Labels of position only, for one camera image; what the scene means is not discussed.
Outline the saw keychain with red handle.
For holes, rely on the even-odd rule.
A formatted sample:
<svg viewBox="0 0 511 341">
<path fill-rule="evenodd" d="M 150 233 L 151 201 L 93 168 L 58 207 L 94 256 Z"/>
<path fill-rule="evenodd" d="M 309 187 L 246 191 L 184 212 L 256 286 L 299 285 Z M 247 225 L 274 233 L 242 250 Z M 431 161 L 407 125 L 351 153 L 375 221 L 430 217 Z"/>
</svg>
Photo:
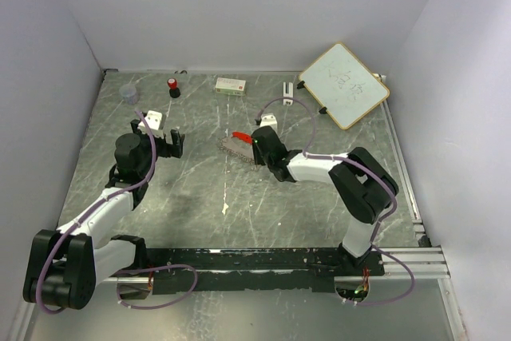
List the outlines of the saw keychain with red handle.
<svg viewBox="0 0 511 341">
<path fill-rule="evenodd" d="M 220 140 L 220 148 L 247 163 L 255 163 L 252 149 L 252 137 L 247 133 L 233 131 L 230 136 Z"/>
</svg>

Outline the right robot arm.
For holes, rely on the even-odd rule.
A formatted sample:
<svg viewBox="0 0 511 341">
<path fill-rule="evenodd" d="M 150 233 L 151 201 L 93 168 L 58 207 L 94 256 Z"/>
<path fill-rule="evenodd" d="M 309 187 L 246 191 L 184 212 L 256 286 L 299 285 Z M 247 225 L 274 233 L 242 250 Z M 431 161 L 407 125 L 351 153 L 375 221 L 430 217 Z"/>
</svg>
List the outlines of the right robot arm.
<svg viewBox="0 0 511 341">
<path fill-rule="evenodd" d="M 252 152 L 255 163 L 267 166 L 280 182 L 314 181 L 335 187 L 351 215 L 339 245 L 340 269 L 351 276 L 364 269 L 382 220 L 397 208 L 399 192 L 372 155 L 362 147 L 337 155 L 289 150 L 267 126 L 252 134 Z"/>
</svg>

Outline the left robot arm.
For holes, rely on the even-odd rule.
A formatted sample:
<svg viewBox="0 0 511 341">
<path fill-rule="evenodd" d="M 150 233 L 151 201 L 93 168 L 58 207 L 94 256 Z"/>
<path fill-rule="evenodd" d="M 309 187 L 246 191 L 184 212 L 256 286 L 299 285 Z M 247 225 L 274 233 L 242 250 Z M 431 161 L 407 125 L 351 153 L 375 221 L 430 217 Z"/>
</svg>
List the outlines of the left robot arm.
<svg viewBox="0 0 511 341">
<path fill-rule="evenodd" d="M 149 110 L 131 121 L 131 133 L 117 138 L 115 164 L 100 196 L 70 222 L 42 229 L 33 238 L 22 297 L 49 313 L 82 309 L 95 287 L 120 270 L 140 276 L 149 266 L 145 241 L 116 235 L 100 242 L 145 197 L 160 158 L 180 158 L 184 135 L 164 133 L 165 117 Z"/>
</svg>

